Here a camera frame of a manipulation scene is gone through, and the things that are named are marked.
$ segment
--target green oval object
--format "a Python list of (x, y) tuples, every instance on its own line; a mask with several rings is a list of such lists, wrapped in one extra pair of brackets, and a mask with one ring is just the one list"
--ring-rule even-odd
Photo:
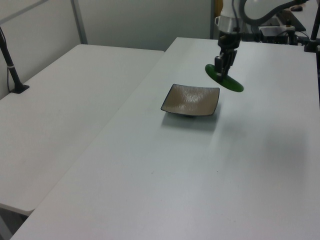
[(238, 92), (238, 93), (241, 93), (244, 91), (244, 87), (239, 82), (237, 82), (236, 80), (234, 80), (232, 77), (228, 75), (224, 77), (221, 82), (217, 81), (217, 72), (214, 65), (207, 64), (205, 66), (205, 71), (210, 78), (215, 80), (218, 84), (225, 87), (226, 89), (229, 89), (231, 91)]

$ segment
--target white table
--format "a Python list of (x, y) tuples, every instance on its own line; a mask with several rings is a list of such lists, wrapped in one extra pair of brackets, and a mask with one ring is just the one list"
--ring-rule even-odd
[(0, 207), (29, 215), (164, 53), (78, 45), (0, 101)]
[(212, 117), (161, 111), (173, 83), (219, 87), (219, 51), (177, 38), (12, 239), (318, 239), (315, 54), (242, 42), (244, 92), (221, 88)]

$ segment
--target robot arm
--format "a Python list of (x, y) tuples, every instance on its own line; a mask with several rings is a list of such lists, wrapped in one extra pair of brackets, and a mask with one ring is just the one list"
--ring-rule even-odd
[(223, 0), (219, 18), (220, 55), (215, 57), (216, 81), (221, 83), (233, 65), (244, 25), (260, 26), (279, 11), (308, 0)]

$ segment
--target black cable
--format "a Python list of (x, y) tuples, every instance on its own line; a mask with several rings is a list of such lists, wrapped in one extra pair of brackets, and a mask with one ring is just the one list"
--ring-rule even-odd
[(261, 24), (265, 23), (270, 18), (272, 18), (279, 11), (281, 11), (283, 9), (288, 9), (294, 5), (297, 5), (297, 4), (305, 3), (307, 1), (308, 0), (293, 0), (291, 2), (277, 6), (276, 8), (272, 9), (269, 13), (267, 13), (266, 15), (264, 15), (261, 18), (252, 19), (252, 18), (248, 17), (247, 14), (245, 13), (245, 5), (246, 5), (247, 0), (240, 0), (239, 13), (240, 13), (241, 18), (243, 19), (243, 21), (246, 24), (253, 25), (253, 26), (260, 26)]
[[(6, 40), (5, 34), (2, 31), (1, 27), (0, 27), (0, 33), (1, 33), (1, 36), (2, 36), (2, 38), (4, 40), (4, 43), (7, 44), (7, 40)], [(8, 88), (8, 92), (11, 93), (10, 88), (9, 88), (9, 68), (8, 68), (8, 66), (6, 67), (6, 86)]]
[(302, 34), (305, 35), (308, 39), (310, 39), (310, 37), (309, 37), (306, 33), (304, 33), (303, 31), (296, 31), (296, 32), (302, 33)]
[(256, 40), (256, 42), (257, 43), (260, 43), (260, 39), (256, 36), (256, 34), (254, 33), (254, 30), (253, 30), (253, 26), (252, 25), (250, 25), (251, 26), (251, 33), (253, 34), (253, 36), (254, 36), (254, 40)]
[(240, 28), (239, 28), (239, 20), (238, 20), (237, 12), (235, 9), (235, 0), (232, 0), (232, 10), (234, 13), (235, 23), (236, 23), (236, 36), (239, 37)]
[(9, 68), (6, 68), (6, 86), (8, 88), (8, 92), (11, 93), (10, 88), (9, 88)]
[(1, 33), (2, 37), (3, 37), (4, 43), (7, 44), (6, 36), (5, 36), (4, 32), (2, 31), (1, 27), (0, 27), (0, 33)]
[(289, 33), (289, 32), (293, 32), (292, 30), (285, 30), (285, 31), (282, 31), (280, 32), (277, 36), (275, 36), (275, 38), (279, 37), (281, 34), (284, 34), (284, 33)]

